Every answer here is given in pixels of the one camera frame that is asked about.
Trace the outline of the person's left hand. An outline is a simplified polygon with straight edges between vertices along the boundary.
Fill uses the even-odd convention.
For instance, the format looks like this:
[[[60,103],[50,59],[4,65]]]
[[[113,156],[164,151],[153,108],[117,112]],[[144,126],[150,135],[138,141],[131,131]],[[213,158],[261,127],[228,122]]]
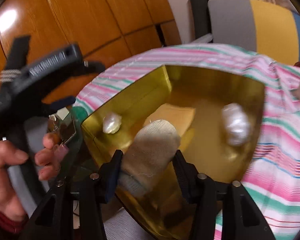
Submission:
[[[34,156],[36,165],[41,167],[40,180],[50,180],[59,172],[60,162],[55,154],[58,143],[59,137],[55,133],[47,133],[43,137],[44,148]],[[0,141],[0,212],[16,222],[21,222],[26,212],[11,185],[6,167],[23,164],[28,158],[27,153],[8,140]]]

